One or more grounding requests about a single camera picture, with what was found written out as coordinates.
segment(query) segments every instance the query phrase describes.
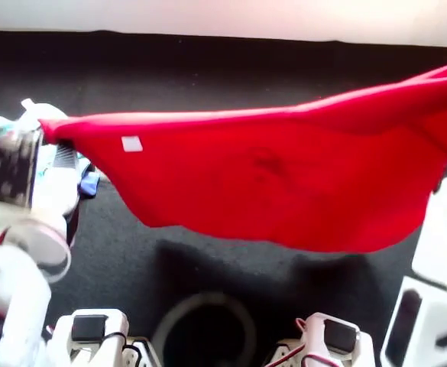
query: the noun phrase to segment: blue part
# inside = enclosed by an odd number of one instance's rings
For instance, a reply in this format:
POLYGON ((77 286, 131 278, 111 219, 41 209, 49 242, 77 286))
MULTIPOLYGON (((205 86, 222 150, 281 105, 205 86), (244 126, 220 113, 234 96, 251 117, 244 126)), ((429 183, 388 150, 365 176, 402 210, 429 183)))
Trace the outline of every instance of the blue part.
POLYGON ((90 198, 96 196, 100 179, 97 172, 88 172, 80 181, 79 193, 90 198))

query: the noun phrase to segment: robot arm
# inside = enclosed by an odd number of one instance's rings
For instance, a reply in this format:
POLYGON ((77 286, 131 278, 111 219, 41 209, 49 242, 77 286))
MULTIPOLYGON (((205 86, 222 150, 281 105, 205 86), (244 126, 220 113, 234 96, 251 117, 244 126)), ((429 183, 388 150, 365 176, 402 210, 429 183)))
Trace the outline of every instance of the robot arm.
POLYGON ((429 198, 381 350, 383 367, 447 367, 447 177, 429 198))

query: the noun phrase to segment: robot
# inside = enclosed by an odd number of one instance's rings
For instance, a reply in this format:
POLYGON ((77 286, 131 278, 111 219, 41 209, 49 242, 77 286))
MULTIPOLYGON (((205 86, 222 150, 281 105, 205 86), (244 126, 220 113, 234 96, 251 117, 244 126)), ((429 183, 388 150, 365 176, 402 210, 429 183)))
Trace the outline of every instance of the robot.
MULTIPOLYGON (((128 340, 120 310, 77 310, 45 333, 49 283, 68 272, 79 204, 75 152, 58 147, 56 159, 30 207, 0 202, 0 367, 158 367, 147 339, 128 340), (51 195, 46 187, 59 177, 71 178, 51 195)), ((447 177, 430 196, 413 270, 418 278, 403 279, 381 365, 447 367, 447 177)), ((279 342, 265 367, 376 366, 373 341, 357 325, 323 313, 296 325, 301 338, 279 342)))

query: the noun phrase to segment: patterned fabric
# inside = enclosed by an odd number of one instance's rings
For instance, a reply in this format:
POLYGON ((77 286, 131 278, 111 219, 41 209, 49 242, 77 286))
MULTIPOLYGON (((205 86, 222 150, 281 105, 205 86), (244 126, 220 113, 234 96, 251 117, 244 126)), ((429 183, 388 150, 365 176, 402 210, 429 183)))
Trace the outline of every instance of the patterned fabric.
POLYGON ((0 128, 0 201, 31 208, 42 134, 0 128))

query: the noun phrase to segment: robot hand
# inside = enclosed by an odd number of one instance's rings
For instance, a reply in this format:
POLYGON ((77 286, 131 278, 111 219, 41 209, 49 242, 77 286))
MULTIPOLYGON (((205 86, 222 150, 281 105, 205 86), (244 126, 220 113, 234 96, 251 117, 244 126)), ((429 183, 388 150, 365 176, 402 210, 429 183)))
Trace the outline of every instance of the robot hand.
POLYGON ((296 319, 301 339, 282 340, 265 367, 374 367, 371 337, 324 313, 296 319))
POLYGON ((447 367, 447 177, 430 195, 412 268, 422 279, 403 279, 381 364, 447 367))

